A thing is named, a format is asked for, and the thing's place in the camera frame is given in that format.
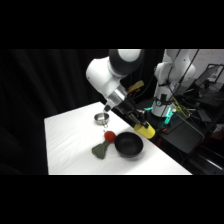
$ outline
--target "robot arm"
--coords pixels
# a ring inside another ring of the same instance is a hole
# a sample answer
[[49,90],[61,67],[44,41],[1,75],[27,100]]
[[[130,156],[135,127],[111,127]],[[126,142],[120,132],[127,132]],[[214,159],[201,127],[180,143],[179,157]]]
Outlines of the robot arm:
[[121,79],[133,73],[141,65],[143,57],[142,49],[111,49],[109,57],[91,62],[86,75],[91,85],[107,100],[104,112],[115,107],[133,122],[147,129],[149,126],[147,121],[120,84]]
[[[168,49],[167,55],[171,58],[171,63],[160,63],[157,66],[155,76],[158,80],[155,95],[156,103],[152,113],[158,117],[167,117],[172,102],[172,92],[175,92],[175,86],[184,76],[191,61],[188,55],[188,49]],[[190,66],[182,82],[191,79],[195,74],[195,67]]]

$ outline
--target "white tablecloth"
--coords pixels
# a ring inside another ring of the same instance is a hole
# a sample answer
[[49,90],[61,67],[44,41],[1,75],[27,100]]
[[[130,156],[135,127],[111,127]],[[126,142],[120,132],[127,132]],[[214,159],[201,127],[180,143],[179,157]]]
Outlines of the white tablecloth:
[[104,142],[104,128],[95,123],[94,116],[103,108],[102,103],[95,103],[45,119],[50,175],[190,175],[113,112],[109,112],[107,131],[133,132],[143,140],[144,149],[138,157],[126,159],[111,144],[104,160],[96,158],[91,149]]

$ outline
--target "cable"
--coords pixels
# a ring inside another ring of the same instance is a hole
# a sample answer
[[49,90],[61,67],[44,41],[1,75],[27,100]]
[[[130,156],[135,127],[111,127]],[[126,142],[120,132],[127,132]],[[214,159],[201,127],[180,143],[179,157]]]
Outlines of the cable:
[[[205,140],[205,136],[194,126],[192,126],[190,123],[188,123],[185,119],[183,119],[178,113],[176,113],[178,117],[180,117],[185,123],[187,123],[189,126],[191,126],[195,131],[197,131],[201,136],[202,136],[202,140],[194,147],[194,149],[196,149],[204,140]],[[191,153],[189,153],[189,155],[182,161],[182,165],[184,164],[184,162],[186,161],[186,159],[191,155]]]
[[141,80],[141,78],[142,78],[142,71],[143,71],[144,64],[145,64],[145,57],[144,57],[143,62],[142,62],[142,68],[141,68],[139,80]]
[[[177,52],[177,55],[176,55],[176,57],[175,57],[175,60],[176,60],[176,58],[178,57],[178,55],[179,55],[179,53],[180,53],[180,51],[181,51],[182,49],[180,49],[178,52]],[[168,82],[169,82],[169,80],[170,80],[170,73],[171,73],[171,71],[172,71],[172,68],[173,68],[173,66],[170,68],[170,71],[169,71],[169,74],[168,74]]]
[[184,122],[186,122],[189,126],[191,126],[195,131],[197,131],[202,137],[203,137],[203,140],[205,139],[205,136],[197,129],[195,128],[194,126],[192,126],[190,123],[188,123],[184,118],[182,118],[178,113],[176,113],[176,115],[178,117],[180,117]]
[[183,82],[183,80],[184,80],[184,78],[185,78],[185,76],[186,76],[186,74],[187,74],[188,70],[190,69],[191,65],[193,64],[194,59],[195,59],[195,58],[196,58],[196,56],[198,55],[198,52],[199,52],[199,51],[200,51],[200,49],[198,49],[198,50],[197,50],[197,52],[196,52],[196,54],[194,55],[194,57],[193,57],[193,59],[192,59],[192,61],[191,61],[190,65],[188,66],[188,68],[187,68],[186,72],[184,73],[184,75],[182,76],[181,80],[179,81],[179,84],[181,84],[181,83]]
[[133,100],[139,98],[140,96],[142,96],[142,95],[146,92],[146,90],[147,90],[147,89],[149,88],[149,86],[151,85],[151,82],[152,82],[153,78],[154,78],[154,75],[152,76],[152,78],[151,78],[151,80],[149,81],[149,84],[148,84],[148,86],[145,88],[145,90],[144,90],[140,95],[138,95],[138,96],[136,96],[135,98],[133,98]]

